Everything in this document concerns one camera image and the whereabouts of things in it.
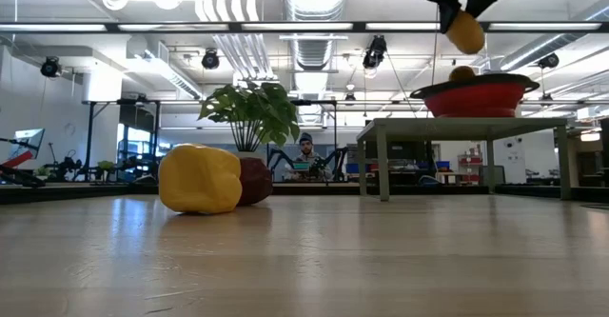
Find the gray table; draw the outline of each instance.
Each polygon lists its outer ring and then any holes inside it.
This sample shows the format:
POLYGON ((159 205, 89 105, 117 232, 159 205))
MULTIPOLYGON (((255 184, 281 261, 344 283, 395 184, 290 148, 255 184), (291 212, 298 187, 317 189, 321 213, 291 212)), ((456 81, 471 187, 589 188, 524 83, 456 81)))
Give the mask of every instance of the gray table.
MULTIPOLYGON (((367 194, 363 143, 377 143, 381 200, 389 200, 387 141, 486 141, 487 165, 495 166, 493 141, 544 129, 556 129, 560 160, 560 197, 571 198, 567 155, 567 120, 564 118, 376 118, 357 137, 360 194, 367 194)), ((495 192, 495 171, 488 170, 490 193, 495 192)))

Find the computer screen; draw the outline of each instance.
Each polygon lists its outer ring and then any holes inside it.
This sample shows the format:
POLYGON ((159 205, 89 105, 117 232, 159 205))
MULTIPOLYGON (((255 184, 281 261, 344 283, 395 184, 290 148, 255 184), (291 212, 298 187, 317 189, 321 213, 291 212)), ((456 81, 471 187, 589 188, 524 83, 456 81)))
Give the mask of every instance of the computer screen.
POLYGON ((38 157, 38 151, 40 150, 40 145, 42 145, 42 137, 44 135, 44 129, 17 130, 13 138, 21 144, 10 146, 9 160, 27 151, 31 152, 31 159, 38 157))
POLYGON ((295 161, 294 162, 294 170, 309 170, 311 164, 307 162, 295 161))

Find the fluorescent light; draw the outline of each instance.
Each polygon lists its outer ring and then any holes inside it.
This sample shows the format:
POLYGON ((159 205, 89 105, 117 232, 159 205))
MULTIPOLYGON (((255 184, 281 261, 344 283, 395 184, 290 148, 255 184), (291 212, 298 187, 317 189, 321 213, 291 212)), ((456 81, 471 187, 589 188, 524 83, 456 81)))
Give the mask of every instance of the fluorescent light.
POLYGON ((597 132, 583 133, 580 136, 581 142, 593 142, 600 140, 600 134, 597 132))
POLYGON ((200 101, 161 101, 161 105, 200 105, 200 101))
POLYGON ((348 40, 346 35, 279 35, 282 41, 333 41, 333 40, 348 40))
POLYGON ((161 130, 230 130, 230 127, 161 127, 161 130))
POLYGON ((120 24, 122 31, 227 31, 228 24, 120 24))
POLYGON ((597 30, 601 23, 491 23, 489 30, 597 30))
POLYGON ((292 22, 292 23, 244 23, 243 30, 281 30, 281 31, 307 31, 307 30, 351 30, 353 23, 326 23, 326 22, 292 22))
POLYGON ((161 130, 196 130, 197 127, 160 127, 161 130))
POLYGON ((366 23, 366 30, 438 30, 439 23, 366 23))
MULTIPOLYGON (((410 98, 410 105, 422 105, 422 101, 420 99, 412 99, 410 98)), ((336 101, 338 105, 400 105, 408 103, 405 100, 360 100, 360 101, 345 101, 339 100, 336 101)))
POLYGON ((100 24, 0 24, 0 31, 107 31, 100 24))

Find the person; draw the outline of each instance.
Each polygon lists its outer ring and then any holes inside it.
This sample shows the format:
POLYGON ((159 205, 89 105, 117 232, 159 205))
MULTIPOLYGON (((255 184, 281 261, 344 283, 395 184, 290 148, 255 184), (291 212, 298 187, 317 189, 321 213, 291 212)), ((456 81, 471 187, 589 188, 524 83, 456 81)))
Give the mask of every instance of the person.
MULTIPOLYGON (((303 132, 299 140, 299 144, 301 146, 301 154, 294 159, 295 162, 307 162, 311 167, 313 167, 316 161, 323 161, 324 158, 313 150, 313 137, 311 134, 308 132, 303 132)), ((288 179, 291 180, 308 180, 311 177, 314 177, 315 174, 291 170, 288 176, 288 179)), ((320 181, 330 180, 332 178, 332 171, 330 168, 328 168, 328 166, 324 166, 324 169, 322 169, 321 173, 317 175, 317 178, 320 181)))

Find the red bowl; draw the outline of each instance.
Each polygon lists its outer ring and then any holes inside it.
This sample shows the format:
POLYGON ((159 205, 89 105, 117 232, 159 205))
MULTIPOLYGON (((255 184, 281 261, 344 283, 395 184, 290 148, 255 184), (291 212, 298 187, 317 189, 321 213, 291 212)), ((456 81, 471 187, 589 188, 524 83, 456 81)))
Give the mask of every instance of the red bowl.
POLYGON ((435 117, 514 117, 522 96, 539 86, 524 75, 486 74, 418 89, 410 98, 423 99, 435 117))

